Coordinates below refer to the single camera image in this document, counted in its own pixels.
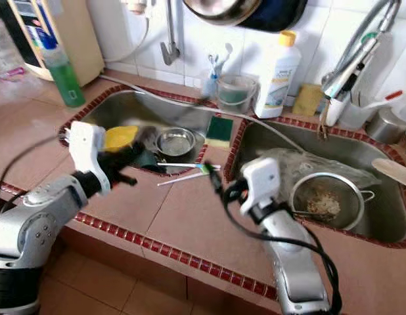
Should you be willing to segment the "green and yellow sponge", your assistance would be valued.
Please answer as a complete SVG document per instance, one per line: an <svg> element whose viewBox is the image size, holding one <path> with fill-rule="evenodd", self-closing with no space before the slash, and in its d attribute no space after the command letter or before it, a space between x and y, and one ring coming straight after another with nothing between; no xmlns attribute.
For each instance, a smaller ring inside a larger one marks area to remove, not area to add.
<svg viewBox="0 0 406 315"><path fill-rule="evenodd" d="M209 147L229 150L232 142L233 120L219 116L211 117L206 130L205 144Z"/></svg>

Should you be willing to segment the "red tipped white utensil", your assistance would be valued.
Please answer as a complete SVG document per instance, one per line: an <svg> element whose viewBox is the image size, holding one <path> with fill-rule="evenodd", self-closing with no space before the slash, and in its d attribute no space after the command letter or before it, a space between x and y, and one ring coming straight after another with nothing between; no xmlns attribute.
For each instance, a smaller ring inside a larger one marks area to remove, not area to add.
<svg viewBox="0 0 406 315"><path fill-rule="evenodd" d="M369 103L367 106L363 107L363 109L372 109L372 108L379 108L379 107L387 106L390 103L395 102L395 99L402 96L403 94L404 94L404 92L401 90L395 91L394 93L390 93L390 94L386 95L380 101Z"/></svg>

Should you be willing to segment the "plain yellow sponge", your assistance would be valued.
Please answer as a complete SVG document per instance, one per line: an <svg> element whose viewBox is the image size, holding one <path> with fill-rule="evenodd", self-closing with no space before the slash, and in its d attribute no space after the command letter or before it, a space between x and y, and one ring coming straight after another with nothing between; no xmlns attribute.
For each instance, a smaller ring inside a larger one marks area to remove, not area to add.
<svg viewBox="0 0 406 315"><path fill-rule="evenodd" d="M302 84L298 89L291 112L300 116L314 116L323 104L324 95L321 86L317 84Z"/></svg>

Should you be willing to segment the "steel cup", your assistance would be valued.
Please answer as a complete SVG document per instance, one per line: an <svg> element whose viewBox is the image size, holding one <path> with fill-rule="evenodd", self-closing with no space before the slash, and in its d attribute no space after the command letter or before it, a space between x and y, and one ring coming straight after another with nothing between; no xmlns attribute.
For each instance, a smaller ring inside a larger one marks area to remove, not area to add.
<svg viewBox="0 0 406 315"><path fill-rule="evenodd" d="M392 112L391 107L380 108L366 124L366 135L384 144L397 144L406 132L406 122Z"/></svg>

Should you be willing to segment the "blue mug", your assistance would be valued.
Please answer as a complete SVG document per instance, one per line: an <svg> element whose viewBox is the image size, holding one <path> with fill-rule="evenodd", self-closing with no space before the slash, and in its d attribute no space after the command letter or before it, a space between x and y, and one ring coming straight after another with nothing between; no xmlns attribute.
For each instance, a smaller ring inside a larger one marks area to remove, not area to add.
<svg viewBox="0 0 406 315"><path fill-rule="evenodd" d="M145 150L140 158L141 168L144 170L165 174L167 173L165 166L159 165L158 156L150 150Z"/></svg>

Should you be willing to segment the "wooden spatula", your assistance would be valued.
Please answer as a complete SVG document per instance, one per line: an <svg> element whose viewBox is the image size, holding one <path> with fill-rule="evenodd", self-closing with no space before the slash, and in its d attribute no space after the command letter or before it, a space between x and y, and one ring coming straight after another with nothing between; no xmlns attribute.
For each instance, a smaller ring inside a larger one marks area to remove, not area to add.
<svg viewBox="0 0 406 315"><path fill-rule="evenodd" d="M380 173L398 181L406 187L406 166L391 159L377 158L371 161L371 165Z"/></svg>

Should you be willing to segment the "dark red kitchen cabinet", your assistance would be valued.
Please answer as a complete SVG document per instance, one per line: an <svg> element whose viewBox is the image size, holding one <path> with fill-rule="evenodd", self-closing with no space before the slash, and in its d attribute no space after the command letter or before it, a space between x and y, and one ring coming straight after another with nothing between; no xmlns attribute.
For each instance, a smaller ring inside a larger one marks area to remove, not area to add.
<svg viewBox="0 0 406 315"><path fill-rule="evenodd" d="M272 279L257 280L89 214L79 214L69 222L57 244L173 297L228 313L280 313Z"/></svg>

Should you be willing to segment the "beige water purifier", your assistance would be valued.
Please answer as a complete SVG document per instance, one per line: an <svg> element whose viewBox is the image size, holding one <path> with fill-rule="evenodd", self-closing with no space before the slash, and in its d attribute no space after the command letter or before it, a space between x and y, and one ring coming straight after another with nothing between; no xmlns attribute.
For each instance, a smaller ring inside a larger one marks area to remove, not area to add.
<svg viewBox="0 0 406 315"><path fill-rule="evenodd" d="M22 66L38 78L52 80L41 45L31 37L32 26L58 41L81 87L103 71L104 59L86 0L0 0L0 18L22 58Z"/></svg>

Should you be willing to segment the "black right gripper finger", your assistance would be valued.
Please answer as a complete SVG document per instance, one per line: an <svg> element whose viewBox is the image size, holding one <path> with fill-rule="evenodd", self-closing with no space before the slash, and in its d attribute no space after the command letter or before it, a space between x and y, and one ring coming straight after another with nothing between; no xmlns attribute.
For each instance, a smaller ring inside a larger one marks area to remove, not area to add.
<svg viewBox="0 0 406 315"><path fill-rule="evenodd" d="M224 187L224 183L218 168L215 168L215 166L206 166L205 172L210 180L210 183L212 184L215 194L218 195L219 198L224 198L224 196L227 196L228 193Z"/></svg>

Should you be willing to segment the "white chopsticks with green clip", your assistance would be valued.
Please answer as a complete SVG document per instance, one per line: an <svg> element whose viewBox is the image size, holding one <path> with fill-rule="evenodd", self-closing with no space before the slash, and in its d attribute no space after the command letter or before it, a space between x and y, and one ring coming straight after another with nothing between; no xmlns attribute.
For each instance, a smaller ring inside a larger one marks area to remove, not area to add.
<svg viewBox="0 0 406 315"><path fill-rule="evenodd" d="M220 165L213 165L212 167L207 169L204 164L158 163L158 165L159 166L180 166L180 167L186 167L186 168L197 168L197 169L200 169L200 172L197 173L197 174L191 174L190 176L179 177L177 179L164 181L162 183L158 183L157 186L165 186L165 185L173 184L173 183L183 181L183 180L190 180L190 179L200 178L200 177L203 177L203 176L208 176L213 171L220 171L220 168L221 168Z"/></svg>

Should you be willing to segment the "clear toothbrush cup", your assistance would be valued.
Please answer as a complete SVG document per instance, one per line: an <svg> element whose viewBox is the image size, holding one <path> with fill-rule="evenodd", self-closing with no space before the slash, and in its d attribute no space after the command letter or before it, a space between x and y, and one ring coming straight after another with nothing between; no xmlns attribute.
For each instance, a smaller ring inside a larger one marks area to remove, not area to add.
<svg viewBox="0 0 406 315"><path fill-rule="evenodd" d="M217 81L222 72L222 65L212 66L206 77L201 81L200 95L212 98L217 91Z"/></svg>

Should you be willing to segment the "silver sink faucet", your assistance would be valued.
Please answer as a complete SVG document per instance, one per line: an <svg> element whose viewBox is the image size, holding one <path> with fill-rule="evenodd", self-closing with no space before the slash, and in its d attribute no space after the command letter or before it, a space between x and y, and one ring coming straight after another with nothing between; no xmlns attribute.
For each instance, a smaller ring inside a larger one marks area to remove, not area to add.
<svg viewBox="0 0 406 315"><path fill-rule="evenodd" d="M361 72L380 40L392 30L400 6L401 0L378 0L354 31L337 65L321 79L321 92L327 102L321 115L324 126L332 127L337 123Z"/></svg>

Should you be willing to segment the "white plastic jar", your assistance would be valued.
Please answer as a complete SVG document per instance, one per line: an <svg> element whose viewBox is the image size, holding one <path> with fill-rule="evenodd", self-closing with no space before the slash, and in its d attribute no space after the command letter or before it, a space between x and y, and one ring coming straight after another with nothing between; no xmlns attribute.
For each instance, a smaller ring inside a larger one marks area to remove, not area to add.
<svg viewBox="0 0 406 315"><path fill-rule="evenodd" d="M24 60L0 19L0 75L23 67Z"/></svg>

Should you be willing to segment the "steel mesh strainer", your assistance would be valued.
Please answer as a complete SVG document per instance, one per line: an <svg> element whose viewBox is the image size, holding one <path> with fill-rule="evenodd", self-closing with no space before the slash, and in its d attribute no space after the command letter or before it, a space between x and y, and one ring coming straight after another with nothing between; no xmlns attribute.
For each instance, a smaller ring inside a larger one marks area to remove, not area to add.
<svg viewBox="0 0 406 315"><path fill-rule="evenodd" d="M361 222L366 203L374 198L374 192L356 187L343 176L315 172L296 181L290 189L289 204L296 214L350 230Z"/></svg>

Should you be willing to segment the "hanging dark blue pan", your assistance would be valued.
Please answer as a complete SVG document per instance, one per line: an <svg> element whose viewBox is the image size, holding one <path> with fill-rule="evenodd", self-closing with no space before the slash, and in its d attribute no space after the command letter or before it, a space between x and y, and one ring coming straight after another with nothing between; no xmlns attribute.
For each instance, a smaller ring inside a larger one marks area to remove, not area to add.
<svg viewBox="0 0 406 315"><path fill-rule="evenodd" d="M260 0L257 9L237 24L261 32L278 33L294 26L305 10L308 0Z"/></svg>

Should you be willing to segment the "white cup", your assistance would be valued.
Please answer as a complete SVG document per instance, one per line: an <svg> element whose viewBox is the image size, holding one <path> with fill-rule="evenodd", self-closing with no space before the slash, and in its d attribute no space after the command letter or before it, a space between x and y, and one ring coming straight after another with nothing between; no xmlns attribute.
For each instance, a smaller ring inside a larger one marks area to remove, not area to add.
<svg viewBox="0 0 406 315"><path fill-rule="evenodd" d="M365 108L361 105L367 105L367 102L360 98L357 100L353 98L351 102L348 102L342 115L338 118L338 128L359 130L377 111L377 108Z"/></svg>

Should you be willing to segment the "small steel bowl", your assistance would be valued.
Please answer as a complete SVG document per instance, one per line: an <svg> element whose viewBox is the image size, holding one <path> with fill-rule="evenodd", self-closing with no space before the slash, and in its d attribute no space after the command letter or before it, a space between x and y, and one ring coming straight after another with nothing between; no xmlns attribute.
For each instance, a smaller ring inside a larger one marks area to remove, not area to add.
<svg viewBox="0 0 406 315"><path fill-rule="evenodd" d="M186 128L166 128L157 132L154 141L158 153L171 158L188 155L196 145L196 138Z"/></svg>

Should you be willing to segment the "silver wall tap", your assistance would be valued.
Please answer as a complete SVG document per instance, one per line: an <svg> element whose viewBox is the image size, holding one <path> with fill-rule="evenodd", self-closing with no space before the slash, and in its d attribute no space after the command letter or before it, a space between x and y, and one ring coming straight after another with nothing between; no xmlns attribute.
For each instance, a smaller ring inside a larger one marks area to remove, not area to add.
<svg viewBox="0 0 406 315"><path fill-rule="evenodd" d="M174 37L172 0L164 0L164 8L168 41L161 43L160 48L164 64L172 66L174 61L178 60L180 57L180 50Z"/></svg>

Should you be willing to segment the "stainless steel double sink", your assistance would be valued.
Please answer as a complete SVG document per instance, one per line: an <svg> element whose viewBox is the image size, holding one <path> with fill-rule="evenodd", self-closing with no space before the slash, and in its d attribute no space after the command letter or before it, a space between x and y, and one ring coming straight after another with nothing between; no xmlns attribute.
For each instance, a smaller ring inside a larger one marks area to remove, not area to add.
<svg viewBox="0 0 406 315"><path fill-rule="evenodd" d="M187 107L187 102L174 103L136 92L130 87L115 86L105 90L85 107L80 108L60 128L64 134L71 122L82 121L109 129L121 125L151 125L158 128L182 127L195 132L196 146L190 161L199 162L213 147L203 141L213 113ZM239 120L233 125L231 147L222 165L227 180L233 180L243 164L259 156L258 150L291 148L371 172L381 183L371 186L375 198L367 202L360 223L344 234L393 249L406 249L406 187L375 170L371 161L391 159L404 164L404 153L388 144L377 143L367 135L332 128L326 139L316 135L316 123L298 118L278 117L263 124Z"/></svg>

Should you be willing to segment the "blue white toothbrush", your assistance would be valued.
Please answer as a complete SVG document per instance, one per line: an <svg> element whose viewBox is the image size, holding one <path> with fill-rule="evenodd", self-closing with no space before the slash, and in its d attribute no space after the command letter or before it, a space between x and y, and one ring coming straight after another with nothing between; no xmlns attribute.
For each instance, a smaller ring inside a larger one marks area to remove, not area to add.
<svg viewBox="0 0 406 315"><path fill-rule="evenodd" d="M227 42L223 46L215 46L210 51L207 56L209 63L211 63L211 69L208 74L209 78L218 78L221 75L222 69L226 65L226 62L230 60L233 51L234 47L230 42Z"/></svg>

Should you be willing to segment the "white detergent bottle yellow cap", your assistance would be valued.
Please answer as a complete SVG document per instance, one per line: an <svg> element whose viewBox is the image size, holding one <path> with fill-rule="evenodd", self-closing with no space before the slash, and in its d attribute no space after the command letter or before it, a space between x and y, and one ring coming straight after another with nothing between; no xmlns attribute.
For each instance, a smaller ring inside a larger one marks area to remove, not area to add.
<svg viewBox="0 0 406 315"><path fill-rule="evenodd" d="M258 99L254 114L258 118L281 116L285 97L296 75L302 54L295 46L297 33L284 30L262 50L263 67L258 78Z"/></svg>

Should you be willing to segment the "green dish soap bottle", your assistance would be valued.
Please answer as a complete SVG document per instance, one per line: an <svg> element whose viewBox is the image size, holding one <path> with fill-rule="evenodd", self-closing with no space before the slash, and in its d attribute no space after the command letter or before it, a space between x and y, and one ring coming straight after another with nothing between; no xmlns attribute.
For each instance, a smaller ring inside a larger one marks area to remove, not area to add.
<svg viewBox="0 0 406 315"><path fill-rule="evenodd" d="M38 41L43 51L45 68L52 76L58 88L62 101L68 108L79 108L85 104L77 75L65 53L64 48L49 33L40 28L35 28Z"/></svg>

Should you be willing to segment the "hanging steel pan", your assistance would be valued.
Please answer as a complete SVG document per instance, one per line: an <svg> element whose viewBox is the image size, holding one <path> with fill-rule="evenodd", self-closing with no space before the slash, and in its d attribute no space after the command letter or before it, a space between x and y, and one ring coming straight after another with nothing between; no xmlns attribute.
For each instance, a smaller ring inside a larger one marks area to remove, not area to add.
<svg viewBox="0 0 406 315"><path fill-rule="evenodd" d="M235 26L248 19L262 0L182 0L186 8L206 23Z"/></svg>

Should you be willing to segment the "pink white packet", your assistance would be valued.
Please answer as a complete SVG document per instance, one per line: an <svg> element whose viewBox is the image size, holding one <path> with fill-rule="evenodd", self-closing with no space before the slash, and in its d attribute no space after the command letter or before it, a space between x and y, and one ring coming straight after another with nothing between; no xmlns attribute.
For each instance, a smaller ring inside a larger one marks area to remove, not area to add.
<svg viewBox="0 0 406 315"><path fill-rule="evenodd" d="M6 71L0 72L0 81L4 82L18 82L22 81L26 72L23 67L14 67L13 69L9 69Z"/></svg>

